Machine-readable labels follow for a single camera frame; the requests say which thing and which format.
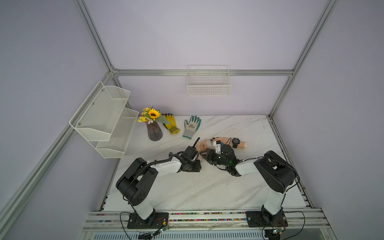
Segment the mannequin hand with white band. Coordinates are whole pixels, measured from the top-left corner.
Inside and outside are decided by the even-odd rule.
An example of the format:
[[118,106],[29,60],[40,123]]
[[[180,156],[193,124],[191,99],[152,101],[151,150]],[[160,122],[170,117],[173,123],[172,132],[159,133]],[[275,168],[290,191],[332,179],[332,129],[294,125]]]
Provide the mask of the mannequin hand with white band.
[[196,149],[197,151],[199,152],[199,157],[198,159],[203,161],[204,158],[201,156],[200,152],[203,152],[203,151],[207,151],[210,149],[210,147],[208,146],[207,144],[207,139],[203,140],[203,141],[199,141],[199,143],[197,144],[196,146]]

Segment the mannequin hand with black watch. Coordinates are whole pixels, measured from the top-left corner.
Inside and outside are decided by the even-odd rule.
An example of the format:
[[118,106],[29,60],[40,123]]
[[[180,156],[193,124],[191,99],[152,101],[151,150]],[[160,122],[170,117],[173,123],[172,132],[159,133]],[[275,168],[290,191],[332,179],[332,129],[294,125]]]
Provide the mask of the mannequin hand with black watch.
[[[224,145],[229,145],[229,146],[231,146],[231,148],[233,148],[233,146],[232,146],[232,138],[224,138],[224,137],[211,138],[210,142],[213,143],[213,141],[221,141]],[[248,145],[247,145],[246,142],[242,142],[241,141],[241,143],[239,144],[237,149],[246,149],[247,146]]]

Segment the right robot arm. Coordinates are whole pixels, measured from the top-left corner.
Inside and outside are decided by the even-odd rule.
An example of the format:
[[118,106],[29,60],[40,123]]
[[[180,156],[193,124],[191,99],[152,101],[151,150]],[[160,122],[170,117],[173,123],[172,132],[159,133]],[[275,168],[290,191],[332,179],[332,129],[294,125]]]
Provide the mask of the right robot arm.
[[211,165],[224,166],[224,170],[234,177],[259,173],[269,186],[262,206],[262,213],[268,217],[275,217],[282,212],[286,192],[299,177],[292,165],[274,151],[267,151],[261,157],[239,160],[231,146],[222,145],[218,153],[209,149],[200,152],[200,155]]

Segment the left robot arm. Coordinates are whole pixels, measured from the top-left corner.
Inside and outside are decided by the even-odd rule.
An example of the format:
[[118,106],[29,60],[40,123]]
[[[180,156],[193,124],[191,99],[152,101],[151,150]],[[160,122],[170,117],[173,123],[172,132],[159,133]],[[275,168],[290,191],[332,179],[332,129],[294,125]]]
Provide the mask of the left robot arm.
[[147,162],[143,158],[137,158],[119,178],[116,183],[117,190],[142,220],[146,221],[155,214],[155,209],[147,197],[157,177],[179,172],[201,171],[197,143],[176,154],[170,152],[165,160]]

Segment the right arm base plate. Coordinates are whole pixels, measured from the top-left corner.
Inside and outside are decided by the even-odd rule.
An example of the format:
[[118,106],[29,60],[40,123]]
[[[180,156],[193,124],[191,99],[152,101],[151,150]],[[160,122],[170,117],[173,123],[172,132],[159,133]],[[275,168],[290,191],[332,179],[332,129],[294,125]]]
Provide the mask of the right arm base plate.
[[276,215],[271,215],[268,211],[248,211],[246,212],[246,219],[250,228],[288,226],[288,222],[283,211],[278,212]]

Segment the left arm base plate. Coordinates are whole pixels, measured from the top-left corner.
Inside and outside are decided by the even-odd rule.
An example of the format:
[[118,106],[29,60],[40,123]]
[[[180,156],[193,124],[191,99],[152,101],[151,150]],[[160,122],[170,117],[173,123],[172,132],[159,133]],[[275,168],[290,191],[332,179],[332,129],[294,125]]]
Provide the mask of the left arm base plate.
[[167,225],[169,213],[153,212],[146,220],[142,219],[137,213],[131,213],[127,223],[127,228],[131,229],[160,229]]

